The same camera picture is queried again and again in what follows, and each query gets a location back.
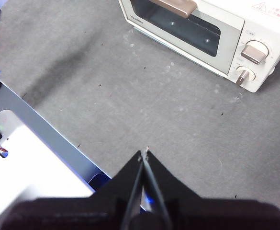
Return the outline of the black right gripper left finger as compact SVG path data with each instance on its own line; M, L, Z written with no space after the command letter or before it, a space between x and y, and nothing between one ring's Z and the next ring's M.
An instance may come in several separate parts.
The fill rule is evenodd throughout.
M48 197L12 207L1 230L119 230L140 213L141 151L89 197Z

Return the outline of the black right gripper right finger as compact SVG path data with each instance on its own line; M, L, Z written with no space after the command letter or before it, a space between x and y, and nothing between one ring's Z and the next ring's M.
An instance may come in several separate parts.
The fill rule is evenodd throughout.
M146 195L172 230L280 230L280 209L252 199L204 198L145 151Z

